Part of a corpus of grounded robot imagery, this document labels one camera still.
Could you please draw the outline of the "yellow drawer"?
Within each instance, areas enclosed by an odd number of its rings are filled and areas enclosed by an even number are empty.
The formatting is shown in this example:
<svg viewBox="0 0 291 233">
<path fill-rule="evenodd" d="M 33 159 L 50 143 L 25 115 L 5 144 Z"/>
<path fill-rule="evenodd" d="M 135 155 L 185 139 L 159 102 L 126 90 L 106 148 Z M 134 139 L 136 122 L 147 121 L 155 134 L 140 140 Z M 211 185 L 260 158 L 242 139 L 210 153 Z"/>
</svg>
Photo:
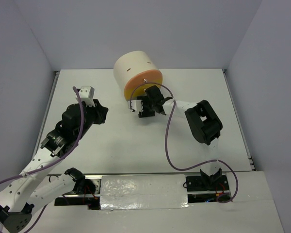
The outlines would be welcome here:
<svg viewBox="0 0 291 233">
<path fill-rule="evenodd" d="M 124 97 L 126 100 L 135 100 L 138 96 L 144 96 L 145 90 L 152 86 L 160 88 L 158 84 L 154 83 L 127 84 L 124 88 Z"/>
</svg>

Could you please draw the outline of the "orange top drawer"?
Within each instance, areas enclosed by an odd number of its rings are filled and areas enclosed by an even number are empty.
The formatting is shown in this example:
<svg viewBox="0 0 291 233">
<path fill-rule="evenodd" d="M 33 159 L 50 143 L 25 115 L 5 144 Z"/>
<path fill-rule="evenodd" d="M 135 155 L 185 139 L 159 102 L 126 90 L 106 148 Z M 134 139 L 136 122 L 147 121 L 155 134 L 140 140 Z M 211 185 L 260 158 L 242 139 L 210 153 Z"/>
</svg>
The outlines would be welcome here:
<svg viewBox="0 0 291 233">
<path fill-rule="evenodd" d="M 126 89 L 135 89 L 138 85 L 148 82 L 162 83 L 163 75 L 157 69 L 146 70 L 129 78 L 125 85 Z"/>
</svg>

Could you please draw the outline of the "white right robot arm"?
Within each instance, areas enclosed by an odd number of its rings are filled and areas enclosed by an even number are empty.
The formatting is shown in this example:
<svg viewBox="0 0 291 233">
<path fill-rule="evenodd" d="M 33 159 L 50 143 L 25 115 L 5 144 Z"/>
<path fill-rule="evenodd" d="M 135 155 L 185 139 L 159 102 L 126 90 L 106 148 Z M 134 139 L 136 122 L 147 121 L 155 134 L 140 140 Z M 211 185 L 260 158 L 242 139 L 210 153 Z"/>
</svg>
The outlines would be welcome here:
<svg viewBox="0 0 291 233">
<path fill-rule="evenodd" d="M 145 94 L 129 101 L 132 111 L 138 111 L 138 117 L 153 117 L 156 113 L 168 116 L 165 130 L 164 148 L 169 165 L 177 171 L 189 171 L 200 167 L 201 184 L 207 190 L 212 190 L 222 176 L 222 169 L 218 164 L 218 139 L 223 124 L 207 100 L 198 103 L 176 100 L 173 95 L 164 97 L 160 89 L 153 85 L 145 89 Z M 168 133 L 172 116 L 185 119 L 193 138 L 201 145 L 205 153 L 205 161 L 187 168 L 173 165 L 168 152 Z"/>
</svg>

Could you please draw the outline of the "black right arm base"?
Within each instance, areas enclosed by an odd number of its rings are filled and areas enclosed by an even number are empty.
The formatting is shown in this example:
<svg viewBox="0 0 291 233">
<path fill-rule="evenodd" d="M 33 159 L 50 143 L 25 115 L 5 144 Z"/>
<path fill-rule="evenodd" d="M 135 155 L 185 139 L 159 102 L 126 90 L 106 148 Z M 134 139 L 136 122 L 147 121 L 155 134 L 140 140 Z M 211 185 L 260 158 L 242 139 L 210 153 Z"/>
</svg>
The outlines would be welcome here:
<svg viewBox="0 0 291 233">
<path fill-rule="evenodd" d="M 216 191 L 218 193 L 219 191 L 229 190 L 227 177 L 222 174 L 221 168 L 211 176 L 208 176 L 202 170 L 198 176 L 187 176 L 182 186 L 188 192 Z"/>
</svg>

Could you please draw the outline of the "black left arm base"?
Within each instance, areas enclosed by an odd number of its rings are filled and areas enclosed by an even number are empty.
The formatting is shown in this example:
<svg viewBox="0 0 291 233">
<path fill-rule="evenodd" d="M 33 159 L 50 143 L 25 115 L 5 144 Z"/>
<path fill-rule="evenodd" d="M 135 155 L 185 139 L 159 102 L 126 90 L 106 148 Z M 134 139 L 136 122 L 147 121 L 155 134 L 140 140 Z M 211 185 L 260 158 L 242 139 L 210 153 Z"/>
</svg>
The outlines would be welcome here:
<svg viewBox="0 0 291 233">
<path fill-rule="evenodd" d="M 89 179 L 76 168 L 64 172 L 72 178 L 73 189 L 54 201 L 55 206 L 86 206 L 89 210 L 100 210 L 101 179 Z"/>
</svg>

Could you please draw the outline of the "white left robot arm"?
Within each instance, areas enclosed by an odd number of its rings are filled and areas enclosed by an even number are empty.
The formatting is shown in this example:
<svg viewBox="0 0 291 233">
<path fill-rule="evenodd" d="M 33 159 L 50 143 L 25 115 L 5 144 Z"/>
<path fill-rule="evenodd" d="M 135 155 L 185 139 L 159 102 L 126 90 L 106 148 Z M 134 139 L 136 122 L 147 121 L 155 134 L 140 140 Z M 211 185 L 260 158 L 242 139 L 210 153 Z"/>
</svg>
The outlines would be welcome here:
<svg viewBox="0 0 291 233">
<path fill-rule="evenodd" d="M 21 172 L 21 178 L 13 180 L 0 192 L 0 223 L 8 232 L 22 231 L 38 210 L 58 196 L 69 192 L 82 194 L 88 187 L 95 188 L 92 181 L 73 167 L 48 185 L 39 186 L 52 170 L 47 166 L 59 161 L 74 146 L 82 116 L 82 134 L 86 134 L 94 124 L 105 123 L 108 108 L 103 107 L 97 99 L 90 105 L 82 105 L 82 109 L 77 103 L 67 107 L 61 121 L 47 134 L 36 155 Z"/>
</svg>

